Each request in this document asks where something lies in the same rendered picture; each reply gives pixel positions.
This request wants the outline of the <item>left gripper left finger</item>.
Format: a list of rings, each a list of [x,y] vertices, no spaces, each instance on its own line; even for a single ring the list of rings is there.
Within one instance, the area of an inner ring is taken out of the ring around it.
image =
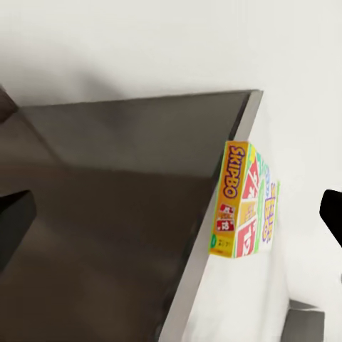
[[[0,274],[37,217],[31,190],[0,197]]]

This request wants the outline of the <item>board game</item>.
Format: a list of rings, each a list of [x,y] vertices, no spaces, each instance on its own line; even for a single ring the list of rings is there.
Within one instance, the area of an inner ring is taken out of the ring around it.
[[[250,142],[226,141],[209,254],[236,259],[271,251],[279,188]]]

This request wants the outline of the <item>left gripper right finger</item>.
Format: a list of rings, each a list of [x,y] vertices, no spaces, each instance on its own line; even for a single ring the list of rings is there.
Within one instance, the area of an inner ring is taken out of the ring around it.
[[[319,214],[342,247],[342,192],[326,190]]]

